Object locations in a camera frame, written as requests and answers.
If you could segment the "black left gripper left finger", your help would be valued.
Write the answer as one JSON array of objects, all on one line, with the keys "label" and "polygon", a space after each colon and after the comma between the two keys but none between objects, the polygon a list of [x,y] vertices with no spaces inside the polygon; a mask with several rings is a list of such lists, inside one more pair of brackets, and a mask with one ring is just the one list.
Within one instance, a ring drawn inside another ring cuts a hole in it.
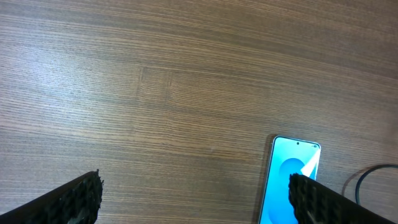
[{"label": "black left gripper left finger", "polygon": [[99,171],[76,179],[1,215],[1,223],[94,224],[103,193]]}]

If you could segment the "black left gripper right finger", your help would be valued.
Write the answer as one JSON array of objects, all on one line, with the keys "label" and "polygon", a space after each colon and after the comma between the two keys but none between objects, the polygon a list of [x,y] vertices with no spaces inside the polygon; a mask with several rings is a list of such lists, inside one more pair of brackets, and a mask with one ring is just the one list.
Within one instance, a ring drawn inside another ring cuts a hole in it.
[{"label": "black left gripper right finger", "polygon": [[299,224],[394,224],[305,175],[290,175],[289,202]]}]

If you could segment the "blue Galaxy smartphone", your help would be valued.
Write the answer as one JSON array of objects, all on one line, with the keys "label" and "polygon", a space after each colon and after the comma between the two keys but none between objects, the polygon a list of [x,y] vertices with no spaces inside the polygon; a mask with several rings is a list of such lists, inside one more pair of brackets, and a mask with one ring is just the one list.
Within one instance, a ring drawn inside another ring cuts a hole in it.
[{"label": "blue Galaxy smartphone", "polygon": [[321,145],[316,142],[286,136],[272,140],[259,224],[297,223],[289,202],[289,178],[300,174],[315,180],[320,154]]}]

